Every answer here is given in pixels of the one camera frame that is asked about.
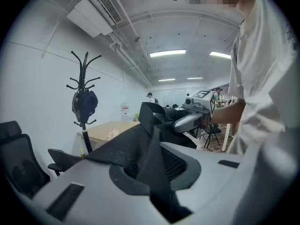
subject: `fluorescent light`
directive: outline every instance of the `fluorescent light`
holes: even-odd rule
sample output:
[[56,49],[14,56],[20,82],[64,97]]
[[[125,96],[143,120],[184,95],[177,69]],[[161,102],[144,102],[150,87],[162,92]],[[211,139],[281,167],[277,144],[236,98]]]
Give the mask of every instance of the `fluorescent light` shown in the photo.
[[170,78],[170,79],[162,79],[162,80],[159,80],[159,82],[164,82],[164,81],[174,81],[175,78]]
[[164,52],[154,52],[154,53],[150,53],[150,57],[154,58],[154,57],[164,56],[164,55],[185,54],[186,51],[187,51],[186,49],[182,49],[182,50],[172,50],[172,51],[164,51]]
[[210,55],[231,59],[230,55],[227,55],[227,54],[224,54],[224,53],[219,53],[219,52],[211,52]]

